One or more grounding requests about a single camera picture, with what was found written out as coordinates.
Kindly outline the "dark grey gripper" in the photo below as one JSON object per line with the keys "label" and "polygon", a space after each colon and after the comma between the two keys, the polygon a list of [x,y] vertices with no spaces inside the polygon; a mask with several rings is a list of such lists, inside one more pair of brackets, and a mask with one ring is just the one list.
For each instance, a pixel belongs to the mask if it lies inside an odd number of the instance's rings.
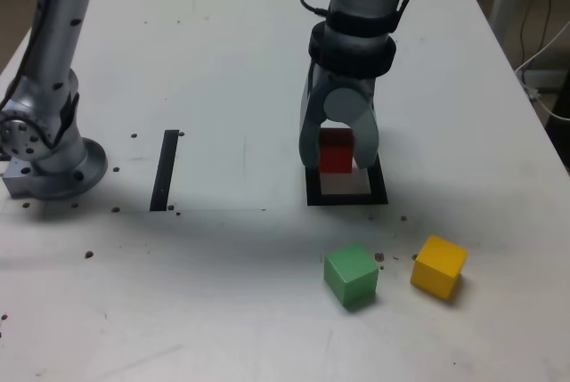
{"label": "dark grey gripper", "polygon": [[317,64],[310,65],[301,100],[298,140],[299,155],[305,167],[316,169],[319,165],[320,129],[326,119],[350,127],[354,160],[359,168],[374,165],[379,130],[371,103],[362,93],[374,93],[375,85],[375,78],[347,77]]}

